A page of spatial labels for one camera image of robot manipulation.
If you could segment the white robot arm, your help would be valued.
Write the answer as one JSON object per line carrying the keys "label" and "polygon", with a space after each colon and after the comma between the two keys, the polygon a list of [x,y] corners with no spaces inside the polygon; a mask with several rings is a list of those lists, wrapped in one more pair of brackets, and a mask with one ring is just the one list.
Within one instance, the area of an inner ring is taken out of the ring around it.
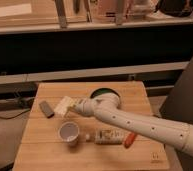
{"label": "white robot arm", "polygon": [[73,99],[69,109],[84,117],[135,132],[170,145],[193,157],[193,125],[119,109],[120,97],[105,93],[94,98]]}

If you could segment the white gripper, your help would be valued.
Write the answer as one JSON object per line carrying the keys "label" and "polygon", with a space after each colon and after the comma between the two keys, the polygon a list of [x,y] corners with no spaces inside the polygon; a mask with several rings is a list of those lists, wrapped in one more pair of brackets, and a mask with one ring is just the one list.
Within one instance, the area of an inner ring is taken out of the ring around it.
{"label": "white gripper", "polygon": [[94,115],[96,101],[88,98],[77,99],[75,105],[68,106],[68,111],[75,111],[84,117],[91,117]]}

